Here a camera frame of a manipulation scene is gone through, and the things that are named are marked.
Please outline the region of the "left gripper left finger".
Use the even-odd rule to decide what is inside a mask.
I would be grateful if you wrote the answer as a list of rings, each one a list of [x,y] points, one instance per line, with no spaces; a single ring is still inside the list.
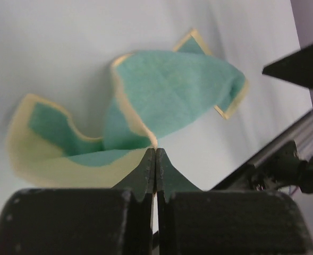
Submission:
[[[154,179],[156,153],[147,149],[139,165],[114,189],[130,190],[124,223],[123,254],[151,254],[153,249]]]

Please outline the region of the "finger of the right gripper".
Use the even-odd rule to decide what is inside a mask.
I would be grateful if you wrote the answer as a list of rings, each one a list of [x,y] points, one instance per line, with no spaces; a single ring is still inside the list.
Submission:
[[[313,43],[264,66],[262,74],[313,90]]]

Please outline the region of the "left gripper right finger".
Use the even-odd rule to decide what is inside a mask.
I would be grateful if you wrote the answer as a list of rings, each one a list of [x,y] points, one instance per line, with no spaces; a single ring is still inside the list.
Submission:
[[[158,202],[159,253],[168,254],[171,230],[171,206],[174,192],[196,192],[200,189],[190,182],[171,163],[165,149],[156,150],[156,191]]]

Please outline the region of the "teal and yellow towel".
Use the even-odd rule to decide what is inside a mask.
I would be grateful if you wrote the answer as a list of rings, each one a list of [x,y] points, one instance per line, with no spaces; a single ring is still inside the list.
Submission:
[[[40,187],[112,188],[158,140],[194,122],[210,108],[229,118],[248,82],[216,58],[197,30],[172,51],[140,50],[110,66],[113,98],[99,138],[83,135],[71,114],[34,94],[20,102],[7,135],[19,177]]]

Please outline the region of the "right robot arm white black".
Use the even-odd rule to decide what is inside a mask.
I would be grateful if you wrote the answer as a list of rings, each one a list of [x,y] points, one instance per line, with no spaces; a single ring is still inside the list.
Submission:
[[[313,90],[313,43],[263,68],[263,74]],[[313,194],[313,156],[299,159],[280,154],[266,164],[266,170],[281,187],[295,185],[301,192]]]

